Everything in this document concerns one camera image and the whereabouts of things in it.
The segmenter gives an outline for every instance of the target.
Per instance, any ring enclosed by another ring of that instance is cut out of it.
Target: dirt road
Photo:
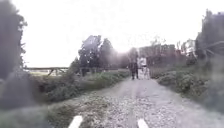
[[[224,116],[158,85],[155,80],[127,79],[96,92],[111,102],[101,123],[106,128],[136,128],[143,118],[150,128],[222,128]]]

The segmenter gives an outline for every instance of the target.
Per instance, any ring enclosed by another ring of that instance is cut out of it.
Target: foliage
[[[200,96],[206,89],[201,78],[184,71],[167,72],[158,79],[158,82],[176,92],[187,93],[194,97]]]
[[[96,73],[69,82],[63,77],[33,77],[32,82],[42,93],[43,100],[58,102],[73,98],[84,92],[109,87],[129,76],[127,70]]]
[[[99,67],[101,36],[89,36],[79,50],[81,67]]]
[[[202,29],[196,38],[196,54],[199,59],[210,59],[216,55],[224,55],[224,15],[223,13],[213,14],[207,10],[202,20]]]
[[[1,128],[68,128],[74,116],[81,115],[80,128],[99,127],[109,102],[101,97],[72,100],[40,107],[1,112]]]
[[[26,25],[9,1],[0,1],[0,78],[6,78],[15,66],[23,64],[21,38]]]
[[[113,56],[113,46],[111,42],[105,38],[100,47],[100,64],[101,67],[108,68],[111,66],[112,60],[115,59]]]

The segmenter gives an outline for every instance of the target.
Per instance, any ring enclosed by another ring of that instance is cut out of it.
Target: green tree
[[[109,68],[112,65],[111,60],[115,60],[114,49],[111,42],[105,38],[100,47],[100,66]]]
[[[14,67],[21,67],[25,53],[22,48],[23,16],[7,0],[0,1],[0,78],[6,78]]]
[[[224,14],[206,11],[202,20],[202,29],[195,42],[196,54],[200,59],[210,59],[215,55],[224,55]]]
[[[80,66],[82,67],[82,75],[88,71],[86,68],[96,68],[100,66],[99,63],[99,47],[101,44],[101,36],[89,36],[82,43],[79,50]]]

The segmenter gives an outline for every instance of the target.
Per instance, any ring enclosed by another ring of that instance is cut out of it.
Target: bright sky
[[[23,41],[31,67],[69,66],[89,35],[108,38],[116,50],[195,39],[208,8],[223,0],[12,0],[28,22]]]

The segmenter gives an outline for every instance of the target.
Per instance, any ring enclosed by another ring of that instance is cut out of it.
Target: shrub
[[[128,70],[96,73],[71,81],[64,77],[31,77],[46,102],[59,102],[76,97],[84,92],[109,87],[129,76]]]
[[[204,81],[197,75],[185,71],[167,72],[158,79],[159,84],[169,86],[176,92],[187,93],[194,97],[200,96],[206,90]]]

